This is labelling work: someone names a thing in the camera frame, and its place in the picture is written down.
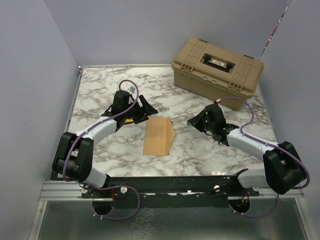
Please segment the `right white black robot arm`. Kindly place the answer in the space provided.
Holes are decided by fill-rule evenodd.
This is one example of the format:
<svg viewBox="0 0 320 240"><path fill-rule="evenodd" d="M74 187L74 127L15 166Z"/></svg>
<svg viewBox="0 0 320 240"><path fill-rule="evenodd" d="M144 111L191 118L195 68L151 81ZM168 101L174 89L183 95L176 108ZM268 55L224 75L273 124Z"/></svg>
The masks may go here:
<svg viewBox="0 0 320 240"><path fill-rule="evenodd" d="M268 142L227 123L217 103L207 105L187 124L218 143L237 148L263 163L262 169L247 169L236 174L236 179L229 184L230 191L236 196L249 188L269 188L283 195L291 189L298 189L302 182L306 185L310 182L310 174L290 142Z"/></svg>

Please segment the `brown paper envelope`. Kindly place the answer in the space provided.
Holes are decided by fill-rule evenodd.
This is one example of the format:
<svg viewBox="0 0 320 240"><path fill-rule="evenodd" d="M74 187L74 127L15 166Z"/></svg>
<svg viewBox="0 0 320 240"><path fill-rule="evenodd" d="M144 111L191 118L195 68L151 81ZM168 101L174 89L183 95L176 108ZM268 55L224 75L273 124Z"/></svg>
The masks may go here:
<svg viewBox="0 0 320 240"><path fill-rule="evenodd" d="M143 154L167 156L174 136L175 130L169 117L150 117L145 125Z"/></svg>

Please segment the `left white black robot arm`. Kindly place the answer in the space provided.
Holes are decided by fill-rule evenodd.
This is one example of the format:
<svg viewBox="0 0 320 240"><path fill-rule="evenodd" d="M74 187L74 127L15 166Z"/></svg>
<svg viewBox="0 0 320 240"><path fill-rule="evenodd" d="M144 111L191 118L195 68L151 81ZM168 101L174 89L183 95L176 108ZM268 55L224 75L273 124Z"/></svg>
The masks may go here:
<svg viewBox="0 0 320 240"><path fill-rule="evenodd" d="M134 99L128 91L116 91L113 103L94 124L77 133L62 134L52 163L52 171L61 174L66 181L91 185L97 196L106 197L111 190L107 182L109 176L93 167L94 146L116 133L127 124L127 120L139 124L157 113L143 95Z"/></svg>

